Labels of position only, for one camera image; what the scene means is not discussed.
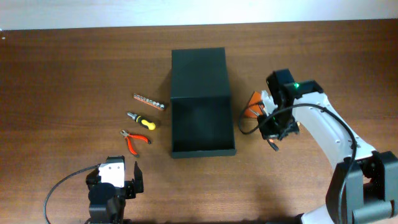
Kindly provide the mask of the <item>small red diagonal cutters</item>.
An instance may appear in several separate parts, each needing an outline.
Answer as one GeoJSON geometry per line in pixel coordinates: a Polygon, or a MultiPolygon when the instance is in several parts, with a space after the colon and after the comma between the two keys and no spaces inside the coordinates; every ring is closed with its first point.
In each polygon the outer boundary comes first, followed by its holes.
{"type": "Polygon", "coordinates": [[[134,140],[140,140],[144,141],[146,144],[152,144],[152,141],[149,138],[141,134],[131,134],[123,129],[120,131],[120,134],[126,140],[129,152],[136,158],[139,157],[139,153],[136,151],[134,140]]]}

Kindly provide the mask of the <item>orange black needle-nose pliers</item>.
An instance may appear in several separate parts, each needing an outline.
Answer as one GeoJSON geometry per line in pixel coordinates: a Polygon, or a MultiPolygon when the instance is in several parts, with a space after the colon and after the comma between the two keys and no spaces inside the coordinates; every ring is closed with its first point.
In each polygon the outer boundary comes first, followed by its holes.
{"type": "MultiPolygon", "coordinates": [[[[255,110],[253,110],[251,107],[249,107],[248,110],[249,110],[253,115],[255,115],[257,118],[258,118],[260,115],[263,115],[263,114],[265,113],[265,110],[264,110],[264,108],[261,106],[260,103],[254,104],[253,106],[258,106],[258,107],[259,107],[259,111],[255,111],[255,110]]],[[[274,142],[272,139],[266,139],[266,141],[269,143],[270,147],[273,148],[273,150],[275,150],[275,151],[278,151],[278,150],[279,150],[278,146],[275,144],[275,142],[274,142]]]]}

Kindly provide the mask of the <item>orange scraper wooden handle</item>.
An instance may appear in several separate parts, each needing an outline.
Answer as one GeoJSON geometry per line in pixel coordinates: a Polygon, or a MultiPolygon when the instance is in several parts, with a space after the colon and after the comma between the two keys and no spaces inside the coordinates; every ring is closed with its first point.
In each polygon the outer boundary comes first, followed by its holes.
{"type": "Polygon", "coordinates": [[[261,94],[257,91],[254,91],[249,99],[248,109],[245,110],[244,117],[257,118],[258,116],[263,115],[264,106],[263,104],[259,104],[261,101],[261,94]]]}

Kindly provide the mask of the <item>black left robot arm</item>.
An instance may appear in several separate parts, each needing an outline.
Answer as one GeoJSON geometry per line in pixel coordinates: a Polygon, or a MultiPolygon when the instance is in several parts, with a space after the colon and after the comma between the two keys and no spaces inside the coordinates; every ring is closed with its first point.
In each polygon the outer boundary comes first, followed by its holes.
{"type": "Polygon", "coordinates": [[[91,223],[122,223],[126,200],[144,191],[142,171],[134,164],[134,177],[125,179],[125,157],[109,156],[86,176],[91,223]]]}

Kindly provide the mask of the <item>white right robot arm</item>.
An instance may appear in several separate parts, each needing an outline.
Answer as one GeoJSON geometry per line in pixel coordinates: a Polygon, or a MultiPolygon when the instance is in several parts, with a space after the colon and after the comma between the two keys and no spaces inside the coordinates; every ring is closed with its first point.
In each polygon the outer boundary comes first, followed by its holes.
{"type": "Polygon", "coordinates": [[[397,216],[397,157],[377,152],[335,111],[314,80],[296,82],[288,69],[267,77],[259,130],[268,142],[304,126],[333,168],[325,204],[297,223],[372,223],[397,216]]]}

